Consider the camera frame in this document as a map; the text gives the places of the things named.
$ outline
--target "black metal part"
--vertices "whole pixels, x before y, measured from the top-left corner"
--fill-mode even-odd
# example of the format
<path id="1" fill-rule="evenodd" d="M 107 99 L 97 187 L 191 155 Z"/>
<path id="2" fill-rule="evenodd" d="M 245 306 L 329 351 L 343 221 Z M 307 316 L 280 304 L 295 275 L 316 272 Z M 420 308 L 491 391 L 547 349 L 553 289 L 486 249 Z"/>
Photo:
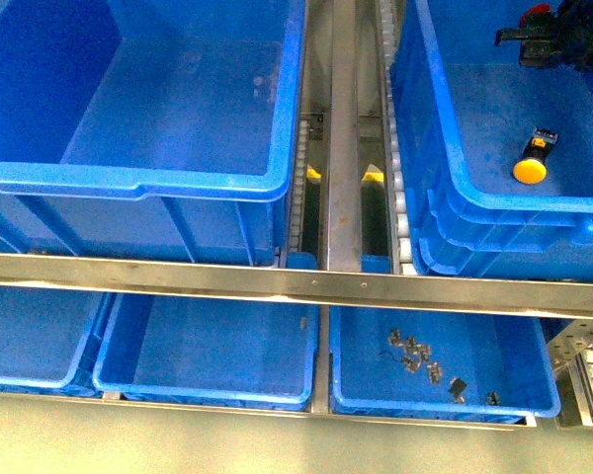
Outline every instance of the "black metal part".
<path id="1" fill-rule="evenodd" d="M 418 346 L 419 348 L 419 359 L 422 362 L 428 362 L 431 359 L 431 354 L 433 353 L 431 347 L 426 344 L 421 344 Z"/>
<path id="2" fill-rule="evenodd" d="M 487 394 L 487 404 L 497 406 L 501 404 L 501 399 L 496 392 L 490 392 Z"/>
<path id="3" fill-rule="evenodd" d="M 457 401 L 457 399 L 460 398 L 462 393 L 464 393 L 464 390 L 466 390 L 466 387 L 467 383 L 465 383 L 460 378 L 456 377 L 453 380 L 451 380 L 451 388 L 448 391 L 451 393 L 451 395 L 453 395 L 455 401 Z"/>
<path id="4" fill-rule="evenodd" d="M 409 357 L 408 355 L 404 355 L 401 360 L 402 364 L 411 373 L 416 373 L 419 368 L 422 366 L 422 362 L 417 360 L 416 358 Z"/>
<path id="5" fill-rule="evenodd" d="M 499 30 L 495 45 L 520 41 L 519 63 L 525 67 L 553 68 L 564 63 L 592 72 L 593 0 L 564 0 L 556 13 L 536 8 L 521 19 L 520 28 Z"/>

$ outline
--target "metal channel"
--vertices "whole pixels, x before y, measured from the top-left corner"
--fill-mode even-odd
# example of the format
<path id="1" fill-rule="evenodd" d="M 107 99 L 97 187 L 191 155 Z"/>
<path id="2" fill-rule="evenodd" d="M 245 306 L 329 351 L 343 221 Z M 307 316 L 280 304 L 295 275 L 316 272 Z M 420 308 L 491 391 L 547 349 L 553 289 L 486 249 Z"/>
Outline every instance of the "metal channel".
<path id="1" fill-rule="evenodd" d="M 356 0 L 334 0 L 329 155 L 321 189 L 321 266 L 359 273 L 363 249 L 357 103 Z M 317 287 L 313 279 L 310 286 Z M 329 306 L 320 310 L 310 412 L 329 414 Z"/>
<path id="2" fill-rule="evenodd" d="M 0 254 L 0 285 L 593 319 L 593 284 Z"/>
<path id="3" fill-rule="evenodd" d="M 469 423 L 469 422 L 449 422 L 444 420 L 419 420 L 419 419 L 398 419 L 398 418 L 380 418 L 380 417 L 363 417 L 363 416 L 348 416 L 335 414 L 317 414 L 309 412 L 284 412 L 273 410 L 252 410 L 245 408 L 227 408 L 227 407 L 211 407 L 200 405 L 179 405 L 173 403 L 154 403 L 154 402 L 134 402 L 131 400 L 119 400 L 115 398 L 97 399 L 97 398 L 78 398 L 78 397 L 63 397 L 63 396 L 35 396 L 22 393 L 0 393 L 1 399 L 14 400 L 32 400 L 50 402 L 50 403 L 80 403 L 98 406 L 114 406 L 125 408 L 150 408 L 160 410 L 179 410 L 186 412 L 201 412 L 201 413 L 226 413 L 231 415 L 253 415 L 260 417 L 280 417 L 280 418 L 299 418 L 299 419 L 316 419 L 316 420 L 335 420 L 343 422 L 358 422 L 358 423 L 374 423 L 384 425 L 405 425 L 413 427 L 433 427 L 433 428 L 456 428 L 467 430 L 483 430 L 483 431 L 500 431 L 500 432 L 514 432 L 516 430 L 535 428 L 536 420 L 534 418 L 527 418 L 523 423 L 518 425 L 505 425 L 498 423 Z"/>

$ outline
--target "blue plastic bin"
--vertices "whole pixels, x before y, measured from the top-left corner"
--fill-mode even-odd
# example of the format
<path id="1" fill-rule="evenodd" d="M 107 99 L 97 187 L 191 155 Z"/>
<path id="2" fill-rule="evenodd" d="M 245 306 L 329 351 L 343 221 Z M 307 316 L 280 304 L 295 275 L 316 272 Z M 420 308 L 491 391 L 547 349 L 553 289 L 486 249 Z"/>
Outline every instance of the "blue plastic bin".
<path id="1" fill-rule="evenodd" d="M 96 396 L 110 294 L 0 287 L 0 392 Z"/>
<path id="2" fill-rule="evenodd" d="M 593 280 L 593 73 L 521 67 L 517 42 L 494 46 L 530 7 L 408 2 L 391 79 L 425 274 Z M 511 173 L 536 126 L 559 140 L 528 186 Z"/>
<path id="3" fill-rule="evenodd" d="M 315 305 L 123 295 L 94 382 L 130 400 L 302 411 L 317 338 Z"/>
<path id="4" fill-rule="evenodd" d="M 364 270 L 387 273 L 386 258 L 364 260 Z M 431 347 L 442 367 L 431 384 L 424 363 L 415 373 L 400 362 L 404 350 L 388 342 L 392 329 Z M 560 408 L 541 325 L 536 318 L 401 311 L 331 309 L 331 403 L 336 413 L 431 420 L 515 423 L 554 417 Z M 449 393 L 463 380 L 465 403 Z M 487 404 L 496 392 L 500 405 Z"/>
<path id="5" fill-rule="evenodd" d="M 0 0 L 0 238 L 272 264 L 303 0 Z"/>

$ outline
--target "metal part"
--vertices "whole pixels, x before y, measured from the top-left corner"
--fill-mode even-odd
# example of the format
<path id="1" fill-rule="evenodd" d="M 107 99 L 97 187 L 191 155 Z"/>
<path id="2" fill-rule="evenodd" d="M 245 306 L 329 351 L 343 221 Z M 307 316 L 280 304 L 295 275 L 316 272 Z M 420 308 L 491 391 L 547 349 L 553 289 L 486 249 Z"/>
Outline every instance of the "metal part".
<path id="1" fill-rule="evenodd" d="M 408 355 L 404 355 L 400 362 L 402 362 L 402 365 L 404 365 L 406 370 L 408 370 L 411 373 L 416 373 L 422 366 L 421 360 L 409 357 Z"/>
<path id="2" fill-rule="evenodd" d="M 419 359 L 422 362 L 428 362 L 431 359 L 431 355 L 432 355 L 433 351 L 431 350 L 431 347 L 428 346 L 427 344 L 421 344 L 419 346 Z"/>
<path id="3" fill-rule="evenodd" d="M 453 395 L 455 398 L 455 403 L 458 403 L 457 400 L 461 397 L 464 390 L 467 388 L 467 383 L 461 380 L 458 377 L 455 377 L 451 380 L 451 388 L 448 389 L 449 393 Z"/>
<path id="4" fill-rule="evenodd" d="M 487 394 L 487 404 L 490 406 L 498 406 L 501 404 L 501 399 L 496 392 L 490 392 Z"/>
<path id="5" fill-rule="evenodd" d="M 444 371 L 438 363 L 429 363 L 428 365 L 426 365 L 426 368 L 428 369 L 428 377 L 430 378 L 431 384 L 436 385 L 442 381 Z"/>
<path id="6" fill-rule="evenodd" d="M 391 332 L 388 334 L 388 344 L 395 348 L 401 348 L 404 346 L 402 335 L 399 332 L 399 329 L 391 329 Z"/>

